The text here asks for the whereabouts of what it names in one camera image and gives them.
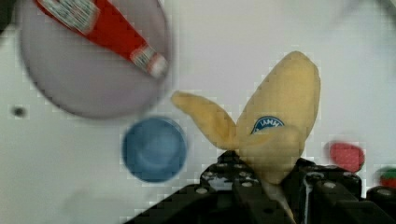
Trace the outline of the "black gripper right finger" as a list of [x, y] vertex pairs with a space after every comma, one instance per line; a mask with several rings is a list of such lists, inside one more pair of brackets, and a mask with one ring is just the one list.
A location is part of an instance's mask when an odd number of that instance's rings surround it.
[[297, 224], [395, 224], [395, 189], [362, 196], [361, 178], [335, 165], [299, 159], [281, 186]]

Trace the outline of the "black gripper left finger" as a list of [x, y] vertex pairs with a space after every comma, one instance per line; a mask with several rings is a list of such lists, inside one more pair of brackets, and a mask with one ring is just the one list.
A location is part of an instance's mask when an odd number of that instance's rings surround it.
[[236, 153], [227, 151], [188, 185], [124, 224], [295, 224]]

